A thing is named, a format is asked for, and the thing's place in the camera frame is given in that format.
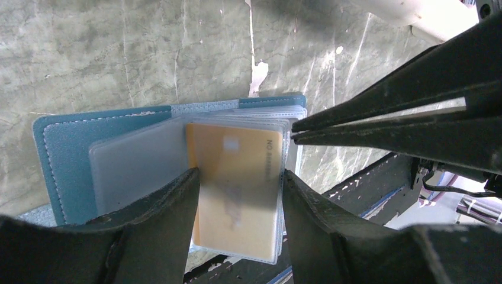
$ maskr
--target stack of cards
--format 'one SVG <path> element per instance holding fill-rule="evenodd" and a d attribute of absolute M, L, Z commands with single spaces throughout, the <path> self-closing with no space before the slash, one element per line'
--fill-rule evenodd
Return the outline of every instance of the stack of cards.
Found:
<path fill-rule="evenodd" d="M 91 145 L 98 214 L 133 203 L 191 167 L 201 173 L 193 244 L 274 264 L 282 244 L 282 175 L 299 171 L 290 143 L 301 106 L 182 115 Z"/>

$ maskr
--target yellow card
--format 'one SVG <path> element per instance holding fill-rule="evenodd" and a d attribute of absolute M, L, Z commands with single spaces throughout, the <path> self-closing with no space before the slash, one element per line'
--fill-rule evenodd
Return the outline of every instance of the yellow card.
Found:
<path fill-rule="evenodd" d="M 192 123 L 186 140 L 201 173 L 194 243 L 272 261 L 282 134 Z"/>

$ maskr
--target stained concrete surface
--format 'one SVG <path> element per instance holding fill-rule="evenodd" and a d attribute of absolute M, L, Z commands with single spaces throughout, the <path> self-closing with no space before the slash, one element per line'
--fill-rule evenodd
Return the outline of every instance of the stained concrete surface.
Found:
<path fill-rule="evenodd" d="M 6 0 L 0 15 L 0 212 L 10 215 L 49 201 L 31 133 L 41 115 L 242 98 L 261 61 L 259 96 L 302 91 L 312 114 L 429 47 L 347 0 Z M 324 192 L 384 153 L 307 146 L 301 177 Z"/>

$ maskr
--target teal leather cover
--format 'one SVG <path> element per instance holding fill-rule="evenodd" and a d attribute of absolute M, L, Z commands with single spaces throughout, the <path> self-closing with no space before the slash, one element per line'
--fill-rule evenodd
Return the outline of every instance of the teal leather cover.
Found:
<path fill-rule="evenodd" d="M 111 139 L 183 113 L 284 105 L 305 107 L 305 96 L 292 93 L 269 98 L 40 117 L 33 124 L 33 134 L 57 224 L 83 224 L 97 217 L 89 161 L 89 146 L 92 143 Z"/>

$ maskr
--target cable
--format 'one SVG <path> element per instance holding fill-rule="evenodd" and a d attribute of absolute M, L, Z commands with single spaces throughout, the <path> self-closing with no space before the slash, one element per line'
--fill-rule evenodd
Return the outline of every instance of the cable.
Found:
<path fill-rule="evenodd" d="M 434 171 L 430 171 L 428 174 L 426 174 L 423 179 L 423 187 L 429 191 L 438 191 L 438 192 L 456 192 L 456 193 L 461 193 L 461 194 L 466 194 L 472 197 L 476 198 L 483 198 L 483 197 L 500 197 L 500 194 L 497 192 L 493 191 L 487 191 L 487 192 L 470 192 L 466 191 L 461 188 L 456 188 L 451 185 L 446 185 L 446 186 L 435 186 L 435 185 L 428 185 L 427 181 L 432 178 L 434 175 Z"/>

